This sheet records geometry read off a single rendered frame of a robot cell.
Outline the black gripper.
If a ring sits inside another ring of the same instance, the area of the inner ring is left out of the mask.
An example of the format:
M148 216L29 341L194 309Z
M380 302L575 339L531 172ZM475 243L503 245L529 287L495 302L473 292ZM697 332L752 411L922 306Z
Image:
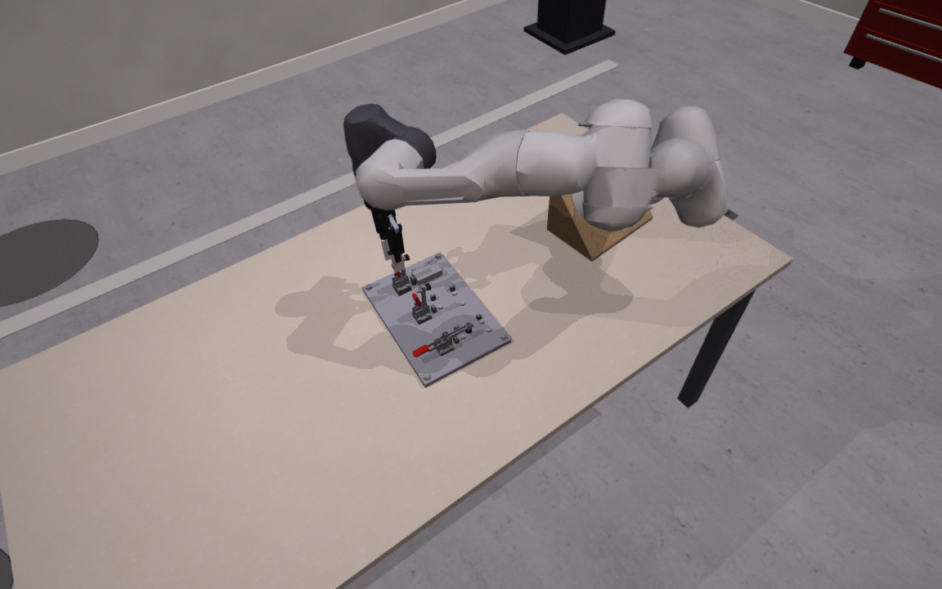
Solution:
M373 208L373 206L367 204L365 200L364 205L371 211L371 216L373 216L376 225L376 232L378 232L378 234L380 232L385 260L392 260L392 267L395 273L404 271L405 265L402 254L405 253L405 250L402 238L402 224L397 224L396 212Z

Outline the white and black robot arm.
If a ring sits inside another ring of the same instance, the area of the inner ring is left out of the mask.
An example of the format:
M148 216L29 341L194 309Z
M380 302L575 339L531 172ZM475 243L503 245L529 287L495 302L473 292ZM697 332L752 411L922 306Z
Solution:
M431 169L433 139L397 122L381 105L357 106L343 122L361 198L383 211L572 194L578 215L603 231L633 227L652 211L651 201L664 199L659 197L668 197L690 227L717 223L728 212L728 186L706 110L674 109L659 123L652 146L651 111L635 100L607 101L578 126L590 130L500 132L459 163Z

